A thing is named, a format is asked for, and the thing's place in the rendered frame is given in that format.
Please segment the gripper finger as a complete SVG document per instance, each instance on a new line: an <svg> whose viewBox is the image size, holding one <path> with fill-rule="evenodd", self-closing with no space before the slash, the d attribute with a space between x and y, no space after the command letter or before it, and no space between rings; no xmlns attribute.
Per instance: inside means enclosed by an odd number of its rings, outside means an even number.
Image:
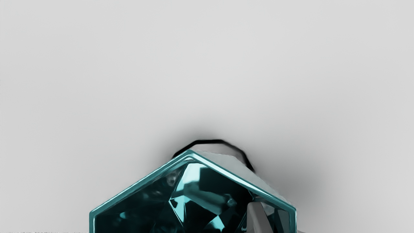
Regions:
<svg viewBox="0 0 414 233"><path fill-rule="evenodd" d="M247 205L246 233L274 233L260 202Z"/></svg>

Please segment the teal faceted mug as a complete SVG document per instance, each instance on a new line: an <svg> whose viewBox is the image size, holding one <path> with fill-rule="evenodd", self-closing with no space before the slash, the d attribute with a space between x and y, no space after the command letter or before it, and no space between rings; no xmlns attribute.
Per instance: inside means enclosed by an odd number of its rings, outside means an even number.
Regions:
<svg viewBox="0 0 414 233"><path fill-rule="evenodd" d="M299 233L296 208L232 155L186 150L92 210L90 233L246 233L260 202L274 233Z"/></svg>

